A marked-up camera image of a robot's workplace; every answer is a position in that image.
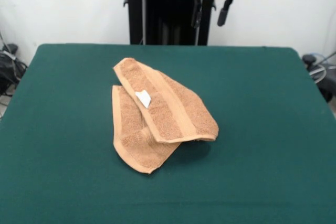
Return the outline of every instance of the brown towel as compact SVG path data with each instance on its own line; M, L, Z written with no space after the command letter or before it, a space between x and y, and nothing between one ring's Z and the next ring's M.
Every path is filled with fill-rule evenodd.
M114 70L123 85L113 87L114 146L132 168L151 173L181 142L214 141L218 126L190 89L131 58ZM135 95L146 90L148 108Z

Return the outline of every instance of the towel label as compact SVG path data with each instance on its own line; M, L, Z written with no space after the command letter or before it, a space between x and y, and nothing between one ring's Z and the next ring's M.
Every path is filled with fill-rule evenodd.
M141 92L135 92L135 95L139 98L140 102L148 109L149 104L151 103L151 97L146 90Z

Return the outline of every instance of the table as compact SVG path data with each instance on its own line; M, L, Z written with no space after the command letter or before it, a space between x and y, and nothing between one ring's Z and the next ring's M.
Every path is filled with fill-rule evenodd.
M112 146L112 67L194 90L214 143L154 174ZM336 123L289 48L42 45L0 123L1 223L334 223Z

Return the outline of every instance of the white wall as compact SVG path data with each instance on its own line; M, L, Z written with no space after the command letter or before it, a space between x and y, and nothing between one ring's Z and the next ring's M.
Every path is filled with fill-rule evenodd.
M123 0L0 0L0 29L30 62L42 43L129 43ZM300 54L336 50L336 0L235 0L225 27L217 27L217 0L210 45L289 46Z

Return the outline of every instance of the black metal stand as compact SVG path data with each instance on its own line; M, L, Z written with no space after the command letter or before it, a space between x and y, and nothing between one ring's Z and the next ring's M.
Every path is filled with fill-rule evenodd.
M213 0L202 0L202 19L191 25L194 0L128 0L130 43L207 45Z

